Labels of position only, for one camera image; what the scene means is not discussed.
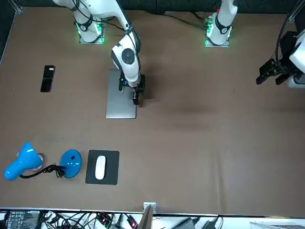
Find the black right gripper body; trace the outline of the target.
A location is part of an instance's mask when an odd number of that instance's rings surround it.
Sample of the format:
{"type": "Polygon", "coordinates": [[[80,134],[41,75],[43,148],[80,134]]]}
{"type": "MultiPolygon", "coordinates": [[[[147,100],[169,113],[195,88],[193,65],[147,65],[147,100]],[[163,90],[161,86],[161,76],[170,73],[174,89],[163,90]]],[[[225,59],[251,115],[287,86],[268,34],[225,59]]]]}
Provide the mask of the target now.
{"type": "Polygon", "coordinates": [[[139,82],[139,93],[144,93],[145,90],[145,83],[146,83],[146,78],[144,74],[141,74],[140,76],[140,82],[139,82]]]}

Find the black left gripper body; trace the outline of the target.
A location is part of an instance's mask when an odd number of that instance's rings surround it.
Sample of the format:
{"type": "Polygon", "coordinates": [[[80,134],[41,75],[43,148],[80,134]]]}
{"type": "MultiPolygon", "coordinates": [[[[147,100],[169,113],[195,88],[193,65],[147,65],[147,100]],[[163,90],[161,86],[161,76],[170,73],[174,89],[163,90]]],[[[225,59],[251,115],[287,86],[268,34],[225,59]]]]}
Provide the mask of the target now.
{"type": "Polygon", "coordinates": [[[295,48],[298,33],[296,31],[287,31],[279,41],[281,57],[277,60],[276,73],[291,73],[297,70],[297,67],[289,59],[295,48]]]}

